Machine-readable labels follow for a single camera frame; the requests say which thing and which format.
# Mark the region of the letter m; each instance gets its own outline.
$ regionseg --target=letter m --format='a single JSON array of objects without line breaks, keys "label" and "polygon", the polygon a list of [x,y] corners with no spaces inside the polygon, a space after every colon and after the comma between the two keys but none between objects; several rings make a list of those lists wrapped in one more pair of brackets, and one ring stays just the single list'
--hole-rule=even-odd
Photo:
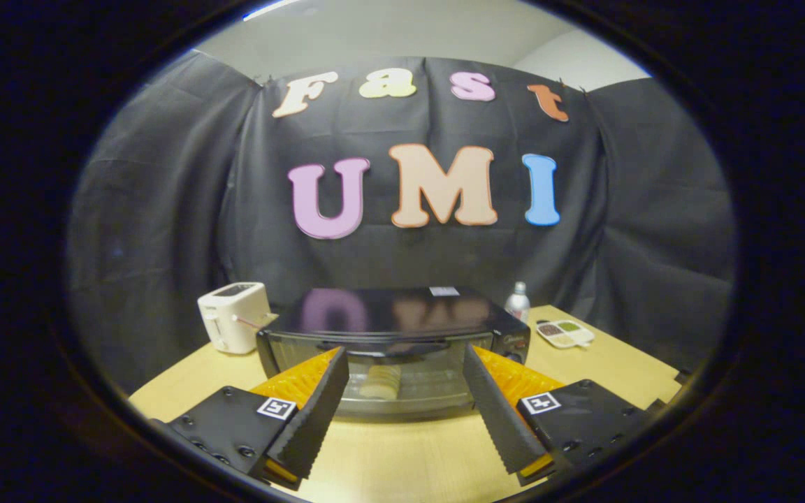
[{"label": "letter m", "polygon": [[483,147],[462,147],[444,173],[427,147],[405,143],[390,148],[400,166],[400,207],[391,220],[398,227],[427,225],[421,194],[441,224],[447,223],[461,197],[456,220],[466,226],[489,226],[498,220],[489,194],[489,163],[493,153]]}]

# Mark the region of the white label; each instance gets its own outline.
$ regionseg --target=white label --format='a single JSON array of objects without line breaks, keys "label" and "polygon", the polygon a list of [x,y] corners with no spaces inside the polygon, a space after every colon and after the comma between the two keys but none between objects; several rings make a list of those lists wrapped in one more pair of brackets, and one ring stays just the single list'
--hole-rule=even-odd
[{"label": "white label", "polygon": [[435,297],[454,297],[459,296],[458,290],[452,286],[432,286],[430,292]]},{"label": "white label", "polygon": [[533,395],[533,397],[521,398],[521,401],[526,405],[530,414],[533,415],[561,407],[561,404],[558,403],[555,397],[552,397],[550,392],[545,392],[541,395]]},{"label": "white label", "polygon": [[260,414],[274,417],[275,419],[284,420],[291,415],[294,407],[297,407],[297,404],[294,402],[282,400],[281,398],[269,398],[262,405],[259,405],[256,411]]}]

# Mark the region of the oven glass door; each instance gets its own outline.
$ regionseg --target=oven glass door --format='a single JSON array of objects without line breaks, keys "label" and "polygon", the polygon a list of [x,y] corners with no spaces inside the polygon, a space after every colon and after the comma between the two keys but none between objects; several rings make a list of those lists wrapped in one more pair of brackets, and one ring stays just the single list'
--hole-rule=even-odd
[{"label": "oven glass door", "polygon": [[467,344],[490,349],[493,335],[440,340],[352,343],[272,333],[269,346],[286,370],[337,346],[347,348],[349,382],[335,413],[340,418],[427,419],[461,414],[473,405],[461,364]]}]

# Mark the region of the oven control knob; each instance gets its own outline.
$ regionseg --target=oven control knob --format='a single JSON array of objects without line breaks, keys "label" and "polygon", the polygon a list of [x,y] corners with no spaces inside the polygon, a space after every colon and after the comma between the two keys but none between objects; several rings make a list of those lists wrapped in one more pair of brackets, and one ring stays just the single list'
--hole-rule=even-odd
[{"label": "oven control knob", "polygon": [[523,358],[517,353],[504,353],[502,356],[517,363],[523,363]]}]

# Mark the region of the black metal plate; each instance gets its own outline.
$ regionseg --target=black metal plate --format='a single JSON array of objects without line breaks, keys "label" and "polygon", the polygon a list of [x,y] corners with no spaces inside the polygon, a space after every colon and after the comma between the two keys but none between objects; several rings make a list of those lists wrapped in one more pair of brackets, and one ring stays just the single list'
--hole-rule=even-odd
[{"label": "black metal plate", "polygon": [[517,408],[559,467],[594,464],[649,418],[591,379],[521,398]]},{"label": "black metal plate", "polygon": [[[297,412],[296,404],[276,400],[224,386],[169,426],[224,464],[261,478],[263,453]],[[279,419],[258,411],[266,402],[275,404],[275,416],[287,417]]]}]

